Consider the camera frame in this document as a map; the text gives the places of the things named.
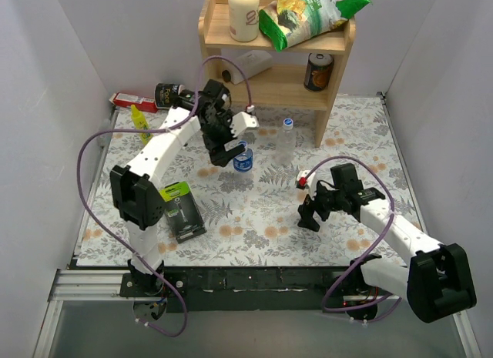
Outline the small blue-label water bottle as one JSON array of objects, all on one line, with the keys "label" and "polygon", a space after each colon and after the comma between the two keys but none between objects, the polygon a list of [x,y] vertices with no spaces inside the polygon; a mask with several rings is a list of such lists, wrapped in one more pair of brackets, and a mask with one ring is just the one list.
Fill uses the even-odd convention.
[{"label": "small blue-label water bottle", "polygon": [[233,160],[233,169],[239,179],[253,178],[253,150],[248,144],[246,151]]}]

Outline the clear plastic bottle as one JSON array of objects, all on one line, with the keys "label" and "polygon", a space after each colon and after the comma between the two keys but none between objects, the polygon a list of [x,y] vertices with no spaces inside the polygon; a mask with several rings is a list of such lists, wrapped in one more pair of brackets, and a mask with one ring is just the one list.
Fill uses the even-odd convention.
[{"label": "clear plastic bottle", "polygon": [[286,130],[282,126],[277,133],[275,145],[275,160],[277,163],[288,166],[293,159],[293,151],[296,145],[296,131],[292,128]]}]

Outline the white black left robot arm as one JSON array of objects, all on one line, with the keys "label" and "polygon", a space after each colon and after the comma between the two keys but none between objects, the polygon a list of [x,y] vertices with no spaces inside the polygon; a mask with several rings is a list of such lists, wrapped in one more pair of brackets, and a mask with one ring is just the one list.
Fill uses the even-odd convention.
[{"label": "white black left robot arm", "polygon": [[158,190],[164,173],[197,133],[203,136],[211,163],[226,166],[245,150],[242,145],[227,149],[226,144],[259,125],[253,104],[243,112],[231,110],[230,91],[217,80],[209,80],[196,93],[181,85],[165,85],[164,90],[168,108],[164,123],[129,163],[114,166],[109,175],[113,205],[129,231],[131,280],[147,296],[158,295],[164,286],[157,236],[157,224],[165,213]]}]

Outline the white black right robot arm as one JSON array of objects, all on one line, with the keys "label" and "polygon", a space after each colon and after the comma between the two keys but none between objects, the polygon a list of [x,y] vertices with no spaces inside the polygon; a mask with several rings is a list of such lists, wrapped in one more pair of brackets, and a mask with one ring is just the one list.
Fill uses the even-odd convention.
[{"label": "white black right robot arm", "polygon": [[315,169],[297,174],[296,186],[308,191],[299,206],[299,227],[318,231],[315,220],[328,220],[332,212],[344,212],[378,233],[404,261],[397,266],[368,248],[326,291],[330,297],[348,281],[357,294],[373,288],[406,301],[415,316],[432,323],[477,304],[474,282],[465,250],[457,243],[445,245],[419,230],[395,209],[387,188],[366,188],[358,178],[355,159],[331,168],[332,183],[316,177]]}]

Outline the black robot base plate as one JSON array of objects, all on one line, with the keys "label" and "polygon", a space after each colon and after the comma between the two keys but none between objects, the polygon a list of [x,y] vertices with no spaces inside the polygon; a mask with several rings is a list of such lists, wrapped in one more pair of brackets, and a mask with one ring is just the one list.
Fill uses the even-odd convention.
[{"label": "black robot base plate", "polygon": [[134,272],[123,275],[119,295],[155,303],[152,317],[164,312],[254,310],[319,310],[367,304],[385,291],[347,277],[324,295],[345,270],[342,266],[165,266],[169,285],[155,277],[141,280]]}]

